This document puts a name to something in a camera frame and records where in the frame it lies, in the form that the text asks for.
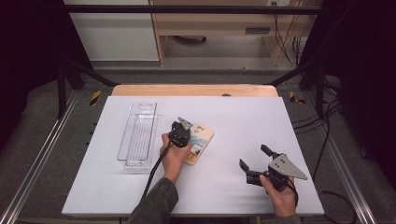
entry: human hand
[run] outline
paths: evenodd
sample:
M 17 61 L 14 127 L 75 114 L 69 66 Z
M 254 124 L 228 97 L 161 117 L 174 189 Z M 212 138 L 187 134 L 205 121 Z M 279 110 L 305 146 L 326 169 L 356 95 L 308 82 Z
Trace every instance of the human hand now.
M 265 176 L 260 175 L 260 181 L 271 198 L 277 217 L 291 217 L 296 215 L 295 196 L 290 188 L 285 188 L 281 192 L 278 192 L 271 181 Z M 289 182 L 294 183 L 294 178 L 290 176 Z
M 163 133 L 162 138 L 163 146 L 160 149 L 161 153 L 163 153 L 169 144 L 168 133 Z M 188 143 L 185 147 L 171 146 L 169 148 L 165 157 L 163 157 L 163 169 L 165 170 L 163 177 L 170 179 L 174 184 L 176 184 L 178 176 L 181 173 L 181 169 L 183 168 L 184 160 L 186 160 L 190 149 L 190 143 Z

